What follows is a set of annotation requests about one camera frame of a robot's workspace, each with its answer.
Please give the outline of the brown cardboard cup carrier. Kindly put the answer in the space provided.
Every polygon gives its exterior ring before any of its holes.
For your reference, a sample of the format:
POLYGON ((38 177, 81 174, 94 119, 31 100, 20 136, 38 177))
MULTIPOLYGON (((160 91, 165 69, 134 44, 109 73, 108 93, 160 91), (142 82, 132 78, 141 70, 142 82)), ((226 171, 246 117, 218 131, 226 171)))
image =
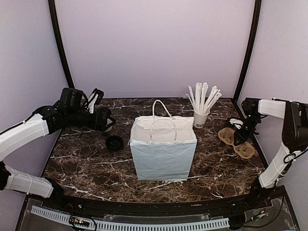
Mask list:
POLYGON ((234 130, 231 128, 223 128, 218 132, 218 137, 225 144, 233 147, 235 153, 242 159, 250 159, 255 154, 254 147, 247 141, 242 144, 235 144, 234 130))

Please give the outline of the white paper takeout bag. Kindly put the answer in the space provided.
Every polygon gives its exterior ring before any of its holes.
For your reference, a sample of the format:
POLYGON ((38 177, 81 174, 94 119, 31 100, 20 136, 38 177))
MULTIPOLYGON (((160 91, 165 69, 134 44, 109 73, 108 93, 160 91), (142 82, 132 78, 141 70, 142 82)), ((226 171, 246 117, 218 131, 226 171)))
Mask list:
POLYGON ((197 137, 194 118, 139 116, 130 131, 129 145, 138 180, 186 181, 197 137))

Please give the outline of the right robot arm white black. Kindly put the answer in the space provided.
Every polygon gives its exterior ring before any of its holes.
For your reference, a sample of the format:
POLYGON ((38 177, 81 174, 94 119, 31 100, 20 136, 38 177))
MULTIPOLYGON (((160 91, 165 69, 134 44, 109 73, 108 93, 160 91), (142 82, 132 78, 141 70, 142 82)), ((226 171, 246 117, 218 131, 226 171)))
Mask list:
POLYGON ((261 118, 271 116, 283 120, 282 142, 275 157, 253 182, 245 204, 257 208, 264 201, 264 193, 277 186, 280 178, 288 172, 292 163, 308 151, 308 105, 306 103, 246 98, 242 102, 246 119, 234 132, 234 144, 243 144, 255 132, 261 118))

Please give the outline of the black plastic cup lid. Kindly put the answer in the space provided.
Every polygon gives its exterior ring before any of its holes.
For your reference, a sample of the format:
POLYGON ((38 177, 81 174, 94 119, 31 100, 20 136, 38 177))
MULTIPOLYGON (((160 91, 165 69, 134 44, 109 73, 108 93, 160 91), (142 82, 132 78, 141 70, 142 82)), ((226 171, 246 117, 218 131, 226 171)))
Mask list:
POLYGON ((124 141, 117 135, 108 137, 105 141, 105 145, 109 151, 113 152, 122 151, 124 149, 124 141))

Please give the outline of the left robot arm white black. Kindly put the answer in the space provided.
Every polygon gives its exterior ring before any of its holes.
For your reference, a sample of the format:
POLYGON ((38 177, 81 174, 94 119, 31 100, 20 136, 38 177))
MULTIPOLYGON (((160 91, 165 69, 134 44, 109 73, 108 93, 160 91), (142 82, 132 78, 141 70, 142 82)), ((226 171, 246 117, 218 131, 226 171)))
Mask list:
POLYGON ((63 188, 54 180, 40 178, 13 169, 4 159, 26 144, 67 127, 109 131, 116 123, 108 108, 95 109, 104 92, 94 89, 87 97, 81 90, 64 88, 60 99, 52 106, 36 109, 29 118, 0 133, 0 189, 12 190, 48 198, 58 210, 68 206, 63 188))

